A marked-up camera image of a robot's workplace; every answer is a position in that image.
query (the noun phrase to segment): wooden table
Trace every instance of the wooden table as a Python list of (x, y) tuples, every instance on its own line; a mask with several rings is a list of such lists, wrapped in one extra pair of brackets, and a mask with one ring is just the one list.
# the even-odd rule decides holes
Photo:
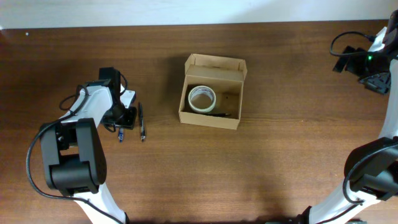
[[(131, 220), (220, 222), (295, 217), (343, 180), (348, 154), (377, 138), (388, 96), (331, 71), (340, 32), (376, 34), (386, 21), (2, 30), (0, 38), (0, 222), (89, 223), (78, 205), (35, 193), (25, 173), (39, 126), (63, 114), (77, 84), (114, 66), (137, 91), (147, 125), (117, 134), (99, 127), (106, 183)], [(370, 46), (360, 37), (337, 43)], [(237, 131), (180, 124), (178, 104), (190, 53), (246, 59)], [(44, 182), (40, 147), (32, 172)], [(398, 200), (358, 217), (395, 223)]]

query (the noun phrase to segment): cardboard box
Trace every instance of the cardboard box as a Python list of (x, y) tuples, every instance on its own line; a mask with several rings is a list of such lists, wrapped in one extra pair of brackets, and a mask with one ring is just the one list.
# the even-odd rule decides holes
[[(242, 59), (191, 54), (185, 62), (185, 81), (178, 110), (180, 122), (237, 129), (247, 72), (246, 62)], [(229, 113), (231, 116), (220, 118), (194, 113), (188, 104), (188, 94), (198, 85), (208, 86), (216, 93), (216, 106), (211, 113)]]

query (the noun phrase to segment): white tape roll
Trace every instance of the white tape roll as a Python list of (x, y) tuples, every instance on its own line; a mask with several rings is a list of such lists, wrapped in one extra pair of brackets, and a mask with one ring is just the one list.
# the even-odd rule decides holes
[[(209, 107), (207, 108), (199, 108), (197, 105), (195, 106), (193, 100), (195, 99), (196, 96), (198, 95), (205, 95), (208, 96), (209, 99), (211, 100), (211, 104)], [(196, 113), (200, 113), (200, 114), (205, 114), (205, 113), (209, 113), (210, 111), (212, 111), (214, 109), (214, 107), (216, 106), (216, 93), (214, 93), (214, 91), (208, 87), (208, 86), (196, 86), (195, 88), (193, 88), (188, 95), (188, 102), (189, 102), (189, 106), (191, 107), (191, 109), (196, 112)]]

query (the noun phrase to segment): tape roll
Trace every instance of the tape roll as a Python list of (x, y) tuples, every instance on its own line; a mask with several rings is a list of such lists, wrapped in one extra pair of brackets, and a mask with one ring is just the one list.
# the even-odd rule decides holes
[[(195, 98), (198, 98), (199, 95), (205, 95), (211, 100), (211, 104), (209, 107), (201, 108), (198, 105), (195, 105), (195, 102), (193, 102), (193, 100)], [(189, 92), (188, 102), (189, 102), (189, 106), (191, 107), (191, 109), (194, 112), (200, 113), (200, 114), (209, 113), (216, 106), (216, 93), (208, 86), (204, 86), (204, 85), (196, 86)]]

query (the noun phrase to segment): box lid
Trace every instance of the box lid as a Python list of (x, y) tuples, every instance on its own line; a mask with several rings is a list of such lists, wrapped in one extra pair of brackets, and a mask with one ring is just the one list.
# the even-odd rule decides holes
[(185, 62), (186, 75), (210, 75), (213, 78), (244, 81), (247, 72), (246, 61), (243, 59), (191, 54)]

